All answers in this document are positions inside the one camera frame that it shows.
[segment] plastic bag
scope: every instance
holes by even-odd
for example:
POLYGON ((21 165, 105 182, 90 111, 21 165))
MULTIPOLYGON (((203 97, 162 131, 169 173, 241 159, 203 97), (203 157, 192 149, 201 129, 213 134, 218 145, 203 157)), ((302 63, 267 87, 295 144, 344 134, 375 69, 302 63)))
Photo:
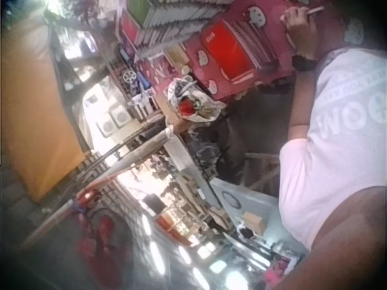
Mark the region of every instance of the plastic bag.
POLYGON ((168 87, 168 102, 181 118, 196 123, 215 121, 226 105, 212 100, 195 84, 190 76, 174 79, 168 87))

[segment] hand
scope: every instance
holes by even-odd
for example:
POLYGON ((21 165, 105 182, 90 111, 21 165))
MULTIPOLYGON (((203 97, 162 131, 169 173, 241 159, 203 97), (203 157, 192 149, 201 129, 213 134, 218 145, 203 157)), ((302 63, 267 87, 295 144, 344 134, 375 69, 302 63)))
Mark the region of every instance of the hand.
POLYGON ((297 53, 308 59, 316 59, 317 28, 313 16, 308 19, 309 9, 292 7, 281 16, 287 33, 293 41, 297 53))

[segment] ceiling light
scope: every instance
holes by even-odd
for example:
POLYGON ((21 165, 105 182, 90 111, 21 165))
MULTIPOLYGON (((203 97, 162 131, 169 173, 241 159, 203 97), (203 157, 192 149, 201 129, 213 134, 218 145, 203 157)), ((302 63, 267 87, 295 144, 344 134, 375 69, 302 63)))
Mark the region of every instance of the ceiling light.
POLYGON ((143 214, 143 226, 145 233, 150 236, 152 234, 151 225, 149 224, 148 218, 143 214))
POLYGON ((211 252, 204 246, 201 246, 199 249, 198 249, 198 255, 202 258, 202 259, 205 259, 209 256, 211 256, 211 252))
POLYGON ((254 264, 255 266, 257 266, 259 269, 263 270, 263 271, 266 271, 267 268, 265 268, 264 266, 262 266, 260 263, 258 263, 257 261, 254 261, 253 259, 250 259, 250 262, 252 264, 254 264))
POLYGON ((188 255, 186 249, 184 249, 182 246, 179 246, 179 252, 181 256, 183 257, 184 261, 187 263, 187 265, 191 264, 191 257, 188 255))
POLYGON ((261 262, 262 264, 264 264, 265 266, 269 267, 270 266, 270 261, 267 260, 266 258, 263 258, 261 255, 257 254, 257 253, 253 253, 253 258, 259 262, 261 262))
POLYGON ((207 248, 208 250, 210 250, 211 252, 214 252, 215 249, 216 249, 215 245, 214 245, 212 242, 208 242, 208 243, 206 244, 206 248, 207 248))
POLYGON ((210 290, 210 285, 208 284, 207 280, 203 277, 202 273, 200 273, 200 271, 196 268, 194 268, 192 272, 196 280, 198 280, 200 286, 202 286, 204 290, 210 290))
POLYGON ((248 290, 249 283, 241 273, 234 271, 227 275, 226 287, 229 290, 248 290))
POLYGON ((210 270, 215 274, 219 274, 226 266, 227 264, 224 261, 219 260, 210 266, 210 270))
POLYGON ((157 271, 161 275, 164 275, 165 274, 165 266, 164 266, 163 258, 161 258, 161 255, 160 255, 160 252, 157 248, 156 243, 151 242, 150 248, 151 248, 152 258, 153 258, 153 261, 155 262, 157 271))

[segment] white t-shirt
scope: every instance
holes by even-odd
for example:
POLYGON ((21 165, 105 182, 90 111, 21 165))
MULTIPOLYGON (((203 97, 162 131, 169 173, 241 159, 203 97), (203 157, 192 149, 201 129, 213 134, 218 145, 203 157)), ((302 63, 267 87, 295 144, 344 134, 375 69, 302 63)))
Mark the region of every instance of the white t-shirt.
POLYGON ((280 152, 279 209, 308 249, 347 198, 386 185, 386 59, 350 49, 321 72, 307 139, 280 152))

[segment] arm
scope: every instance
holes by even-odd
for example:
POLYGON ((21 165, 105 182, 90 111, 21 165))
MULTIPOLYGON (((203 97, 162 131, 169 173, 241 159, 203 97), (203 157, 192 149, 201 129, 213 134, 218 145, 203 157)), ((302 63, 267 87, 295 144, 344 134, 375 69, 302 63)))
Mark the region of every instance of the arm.
MULTIPOLYGON (((307 12, 307 8, 292 7, 285 11, 281 21, 286 26, 287 33, 297 49, 297 54, 314 60, 317 47, 317 29, 314 19, 308 19, 307 12)), ((289 140, 307 137, 315 92, 314 71, 297 72, 289 122, 289 140)))
POLYGON ((385 190, 366 188, 341 204, 310 255, 274 290, 386 289, 385 190))
POLYGON ((310 113, 314 103, 316 82, 314 72, 296 72, 293 106, 289 121, 288 140, 306 138, 310 113))

